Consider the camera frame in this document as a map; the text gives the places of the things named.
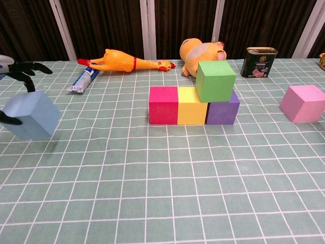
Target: plush toy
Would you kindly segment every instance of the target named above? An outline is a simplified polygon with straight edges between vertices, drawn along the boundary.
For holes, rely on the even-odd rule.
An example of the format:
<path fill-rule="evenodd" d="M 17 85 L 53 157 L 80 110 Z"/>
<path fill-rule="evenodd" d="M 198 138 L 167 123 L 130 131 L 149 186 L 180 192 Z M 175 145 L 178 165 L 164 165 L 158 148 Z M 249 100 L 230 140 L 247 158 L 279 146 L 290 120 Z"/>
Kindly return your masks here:
<path fill-rule="evenodd" d="M 222 42 L 202 43 L 197 38 L 190 38 L 183 41 L 179 54 L 185 64 L 182 68 L 184 76 L 197 76 L 199 61 L 225 60 L 226 52 Z"/>
<path fill-rule="evenodd" d="M 167 60 L 157 62 L 143 60 L 122 51 L 106 49 L 104 57 L 98 59 L 78 59 L 78 63 L 101 71 L 131 72 L 140 69 L 158 69 L 168 71 L 175 65 Z"/>
<path fill-rule="evenodd" d="M 325 70 L 325 52 L 321 53 L 321 54 L 319 55 L 319 57 L 320 57 L 320 60 L 319 60 L 319 66 L 320 66 L 323 70 Z"/>

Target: light blue cube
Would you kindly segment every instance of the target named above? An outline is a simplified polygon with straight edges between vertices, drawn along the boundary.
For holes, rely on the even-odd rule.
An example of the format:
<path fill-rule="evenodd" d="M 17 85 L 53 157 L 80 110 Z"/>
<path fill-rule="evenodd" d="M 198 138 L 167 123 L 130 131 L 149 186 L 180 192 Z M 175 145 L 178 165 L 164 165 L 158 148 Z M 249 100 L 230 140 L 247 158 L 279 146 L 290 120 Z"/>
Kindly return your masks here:
<path fill-rule="evenodd" d="M 16 94 L 9 99 L 2 111 L 19 119 L 19 126 L 2 124 L 20 139 L 44 139 L 53 135 L 60 112 L 43 91 Z"/>

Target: table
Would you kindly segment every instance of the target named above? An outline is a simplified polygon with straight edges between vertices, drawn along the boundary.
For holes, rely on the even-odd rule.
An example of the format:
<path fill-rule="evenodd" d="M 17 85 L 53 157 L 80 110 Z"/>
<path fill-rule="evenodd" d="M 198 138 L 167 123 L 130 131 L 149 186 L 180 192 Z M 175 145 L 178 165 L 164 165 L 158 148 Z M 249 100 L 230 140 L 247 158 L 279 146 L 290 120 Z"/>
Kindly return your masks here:
<path fill-rule="evenodd" d="M 50 140 L 0 127 L 0 243 L 325 243 L 325 114 L 294 125 L 278 105 L 291 85 L 325 90 L 317 59 L 276 59 L 270 77 L 237 73 L 233 126 L 151 126 L 150 86 L 193 86 L 169 72 L 101 72 L 44 62 L 37 72 L 61 111 Z M 0 81 L 0 107 L 18 81 Z"/>

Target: green cube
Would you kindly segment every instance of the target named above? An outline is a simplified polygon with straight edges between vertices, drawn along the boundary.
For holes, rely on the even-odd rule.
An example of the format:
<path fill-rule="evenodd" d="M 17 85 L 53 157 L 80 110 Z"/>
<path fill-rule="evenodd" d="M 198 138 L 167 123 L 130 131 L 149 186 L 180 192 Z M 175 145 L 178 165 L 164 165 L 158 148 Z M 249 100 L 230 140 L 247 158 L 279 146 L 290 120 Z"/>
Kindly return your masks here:
<path fill-rule="evenodd" d="M 202 103 L 228 102 L 232 95 L 236 73 L 227 61 L 199 62 L 197 89 Z"/>

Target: yellow object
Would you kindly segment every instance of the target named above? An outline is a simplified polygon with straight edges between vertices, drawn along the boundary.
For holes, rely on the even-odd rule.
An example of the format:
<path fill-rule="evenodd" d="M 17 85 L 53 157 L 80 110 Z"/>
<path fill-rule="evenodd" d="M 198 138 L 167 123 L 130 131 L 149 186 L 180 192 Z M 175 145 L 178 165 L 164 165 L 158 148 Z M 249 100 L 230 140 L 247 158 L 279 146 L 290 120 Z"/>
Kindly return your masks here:
<path fill-rule="evenodd" d="M 319 66 L 320 66 L 323 70 L 325 70 L 325 53 L 324 53 L 324 52 L 321 53 L 321 54 L 319 55 L 319 57 L 320 57 L 320 60 L 319 60 Z"/>
<path fill-rule="evenodd" d="M 204 125 L 208 103 L 201 103 L 195 87 L 178 87 L 178 125 Z"/>
<path fill-rule="evenodd" d="M 227 57 L 222 42 L 202 43 L 197 38 L 190 38 L 183 41 L 179 54 L 185 64 L 182 68 L 184 76 L 197 76 L 198 65 L 200 61 L 225 60 Z"/>
<path fill-rule="evenodd" d="M 78 59 L 81 65 L 87 65 L 91 68 L 101 71 L 125 71 L 141 69 L 158 69 L 168 71 L 175 65 L 167 60 L 150 61 L 128 55 L 122 51 L 106 49 L 104 57 L 98 59 Z"/>

